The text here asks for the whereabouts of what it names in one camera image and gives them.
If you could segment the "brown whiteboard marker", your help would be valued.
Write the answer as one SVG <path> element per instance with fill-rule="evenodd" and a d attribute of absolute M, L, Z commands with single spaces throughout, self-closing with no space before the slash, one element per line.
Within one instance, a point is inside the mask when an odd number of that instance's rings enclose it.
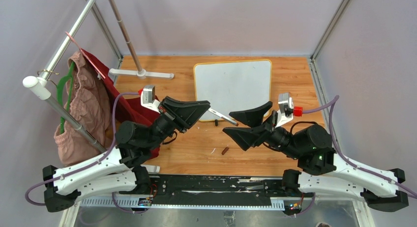
<path fill-rule="evenodd" d="M 230 124 L 232 124 L 234 126 L 238 126 L 238 123 L 236 121 L 234 121 L 233 119 L 229 118 L 228 116 L 226 116 L 226 115 L 224 115 L 224 114 L 222 114 L 222 113 L 220 113 L 220 112 L 218 112 L 218 111 L 216 111 L 216 110 L 214 110 L 212 108 L 209 108 L 208 109 L 208 112 L 210 112 L 211 114 L 213 114 L 213 115 L 215 115 L 215 116 L 217 116 L 217 117 L 219 117 L 219 118 L 221 118 L 221 119 L 229 122 Z"/>

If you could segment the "brown marker cap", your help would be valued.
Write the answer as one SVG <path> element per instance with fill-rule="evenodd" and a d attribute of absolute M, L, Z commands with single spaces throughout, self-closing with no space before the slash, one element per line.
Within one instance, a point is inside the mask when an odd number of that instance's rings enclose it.
<path fill-rule="evenodd" d="M 222 150 L 221 154 L 222 154 L 222 155 L 225 155 L 225 153 L 226 153 L 228 150 L 229 150 L 229 147 L 225 147 L 225 148 Z"/>

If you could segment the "yellow-framed whiteboard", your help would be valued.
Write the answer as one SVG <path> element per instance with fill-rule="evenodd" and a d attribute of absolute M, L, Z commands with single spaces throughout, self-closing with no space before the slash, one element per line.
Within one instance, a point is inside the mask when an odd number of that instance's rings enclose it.
<path fill-rule="evenodd" d="M 269 59 L 199 63 L 193 68 L 197 101 L 228 116 L 270 100 L 272 62 Z"/>

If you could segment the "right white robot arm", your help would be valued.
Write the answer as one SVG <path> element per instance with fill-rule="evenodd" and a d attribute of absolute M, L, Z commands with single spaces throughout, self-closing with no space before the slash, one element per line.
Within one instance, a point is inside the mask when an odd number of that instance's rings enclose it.
<path fill-rule="evenodd" d="M 227 134 L 242 150 L 264 145 L 296 160 L 296 170 L 285 170 L 281 190 L 287 196 L 314 193 L 340 195 L 365 202 L 368 207 L 382 212 L 395 212 L 409 205 L 409 195 L 399 189 L 405 181 L 401 169 L 379 170 L 354 163 L 334 146 L 332 136 L 317 123 L 293 133 L 283 125 L 302 108 L 292 98 L 280 99 L 279 110 L 272 111 L 272 102 L 254 109 L 231 112 L 243 124 L 242 128 L 226 127 Z"/>

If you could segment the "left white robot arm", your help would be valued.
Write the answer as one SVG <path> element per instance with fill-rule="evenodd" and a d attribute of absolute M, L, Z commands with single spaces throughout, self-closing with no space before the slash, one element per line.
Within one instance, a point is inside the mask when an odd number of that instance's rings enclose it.
<path fill-rule="evenodd" d="M 147 193 L 151 182 L 142 164 L 168 137 L 175 140 L 178 133 L 185 133 L 210 108 L 207 100 L 186 102 L 169 96 L 159 101 L 141 94 L 140 102 L 158 114 L 150 126 L 124 121 L 115 133 L 116 144 L 109 151 L 62 169 L 43 169 L 48 212 L 66 210 L 97 193 Z"/>

